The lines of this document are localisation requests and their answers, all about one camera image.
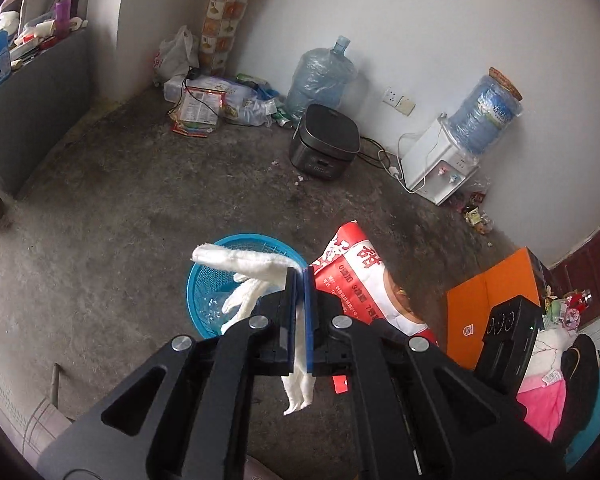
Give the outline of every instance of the orange box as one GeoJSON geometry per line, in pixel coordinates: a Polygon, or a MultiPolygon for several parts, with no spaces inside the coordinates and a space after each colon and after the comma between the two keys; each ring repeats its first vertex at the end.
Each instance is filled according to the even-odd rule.
{"type": "Polygon", "coordinates": [[[527,248],[446,293],[446,353],[464,368],[474,369],[482,351],[489,313],[521,294],[540,305],[548,270],[527,248]]]}

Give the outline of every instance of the wall outlet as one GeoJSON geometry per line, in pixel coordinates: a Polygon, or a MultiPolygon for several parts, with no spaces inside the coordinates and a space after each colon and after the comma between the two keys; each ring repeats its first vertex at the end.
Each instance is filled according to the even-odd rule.
{"type": "Polygon", "coordinates": [[[398,95],[394,89],[389,86],[389,88],[384,91],[384,94],[382,94],[382,102],[395,108],[400,102],[401,97],[401,95],[398,95]]]}
{"type": "Polygon", "coordinates": [[[405,114],[406,116],[410,115],[413,112],[413,109],[416,107],[416,103],[413,101],[409,101],[405,96],[402,96],[398,101],[395,109],[400,113],[405,114]]]}

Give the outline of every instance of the silver bolt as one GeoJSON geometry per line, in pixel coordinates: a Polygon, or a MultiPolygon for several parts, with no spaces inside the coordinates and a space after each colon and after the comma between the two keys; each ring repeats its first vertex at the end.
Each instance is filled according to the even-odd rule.
{"type": "Polygon", "coordinates": [[[331,322],[336,328],[349,328],[353,325],[353,320],[349,316],[336,316],[331,322]]]}
{"type": "Polygon", "coordinates": [[[414,352],[424,352],[427,348],[429,348],[429,341],[424,339],[423,337],[412,337],[409,339],[409,348],[414,352]]]}
{"type": "Polygon", "coordinates": [[[249,320],[249,326],[251,328],[264,328],[269,324],[269,320],[264,316],[253,316],[249,320]]]}
{"type": "Polygon", "coordinates": [[[174,337],[171,341],[171,348],[173,348],[176,352],[182,352],[187,348],[191,348],[193,341],[188,335],[179,335],[174,337]]]}

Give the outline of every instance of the concrete floor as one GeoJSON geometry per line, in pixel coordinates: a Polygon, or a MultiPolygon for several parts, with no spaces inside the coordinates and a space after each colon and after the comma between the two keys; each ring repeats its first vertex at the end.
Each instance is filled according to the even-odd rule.
{"type": "MultiPolygon", "coordinates": [[[[310,262],[357,219],[442,346],[445,291],[512,251],[360,160],[340,180],[295,186],[288,131],[225,125],[189,139],[170,132],[168,108],[151,89],[64,142],[0,222],[0,328],[32,386],[46,390],[62,365],[68,416],[194,332],[184,291],[203,242],[257,232],[310,262]]],[[[285,480],[352,479],[347,397],[324,379],[311,407],[283,417],[285,407],[279,379],[256,382],[250,453],[285,480]]]]}

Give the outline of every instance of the red and white packaging bag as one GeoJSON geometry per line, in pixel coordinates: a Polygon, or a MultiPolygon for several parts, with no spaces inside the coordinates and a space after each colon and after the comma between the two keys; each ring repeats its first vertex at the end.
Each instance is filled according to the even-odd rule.
{"type": "MultiPolygon", "coordinates": [[[[386,319],[406,335],[421,335],[438,344],[431,329],[409,306],[378,252],[356,221],[338,229],[320,258],[312,263],[315,286],[340,298],[342,311],[365,323],[386,319]]],[[[336,392],[347,390],[346,378],[333,378],[336,392]]]]}

